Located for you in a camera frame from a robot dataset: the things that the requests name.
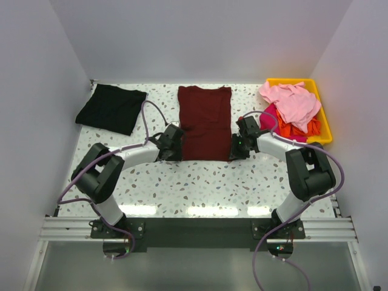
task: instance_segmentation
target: folded black fabric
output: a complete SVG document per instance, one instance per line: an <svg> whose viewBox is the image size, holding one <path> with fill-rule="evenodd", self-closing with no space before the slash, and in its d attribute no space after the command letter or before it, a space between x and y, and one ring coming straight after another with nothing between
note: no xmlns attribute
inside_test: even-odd
<svg viewBox="0 0 388 291"><path fill-rule="evenodd" d="M78 113L75 122L131 135L146 96L146 92L98 84L93 96Z"/></svg>

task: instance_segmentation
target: orange cloth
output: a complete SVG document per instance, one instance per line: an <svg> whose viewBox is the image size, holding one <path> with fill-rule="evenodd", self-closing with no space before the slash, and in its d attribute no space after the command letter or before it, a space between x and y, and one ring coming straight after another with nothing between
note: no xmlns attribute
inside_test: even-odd
<svg viewBox="0 0 388 291"><path fill-rule="evenodd" d="M307 133L304 133L291 123L285 123L278 110L276 110L276 115L278 117L280 135L285 138L292 135L313 136L321 134L321 121L317 120L316 117L313 117L307 124Z"/></svg>

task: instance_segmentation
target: brown cloth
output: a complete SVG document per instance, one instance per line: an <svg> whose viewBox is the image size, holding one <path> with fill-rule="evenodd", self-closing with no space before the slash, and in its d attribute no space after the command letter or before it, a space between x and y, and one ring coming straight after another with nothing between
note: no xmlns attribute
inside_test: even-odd
<svg viewBox="0 0 388 291"><path fill-rule="evenodd" d="M179 119L186 133L186 141L182 146L184 161L229 161L232 143L231 97L230 87L179 87Z"/></svg>

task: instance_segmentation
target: gray floor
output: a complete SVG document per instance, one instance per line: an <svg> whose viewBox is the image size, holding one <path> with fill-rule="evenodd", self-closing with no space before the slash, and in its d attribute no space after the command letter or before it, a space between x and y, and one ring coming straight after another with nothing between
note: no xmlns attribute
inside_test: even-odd
<svg viewBox="0 0 388 291"><path fill-rule="evenodd" d="M244 249L149 249L111 263L99 242L51 243L37 290L258 290L252 255ZM291 259L314 291L360 290L346 243L299 243ZM259 253L256 265L266 290L307 290L299 271L268 253Z"/></svg>

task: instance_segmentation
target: red cloth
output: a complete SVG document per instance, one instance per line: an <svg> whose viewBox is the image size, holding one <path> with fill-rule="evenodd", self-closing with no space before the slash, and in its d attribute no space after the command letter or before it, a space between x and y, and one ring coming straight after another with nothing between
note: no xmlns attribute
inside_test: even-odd
<svg viewBox="0 0 388 291"><path fill-rule="evenodd" d="M265 112L271 114L279 121L278 115L276 114L276 107L275 107L274 103L269 105L265 109ZM260 129L272 129L272 127L275 126L275 120L273 120L273 118L267 114L260 114L259 121L260 121ZM279 130L279 124L278 124L277 128L274 130L274 132L277 135L281 135L280 130ZM306 142L307 141L307 138L305 136L300 136L300 135L290 135L287 138L291 139L291 140L299 141L299 142Z"/></svg>
<svg viewBox="0 0 388 291"><path fill-rule="evenodd" d="M197 86L178 89L179 119L186 133L182 159L228 161L232 132L230 98L232 89L202 89Z"/></svg>

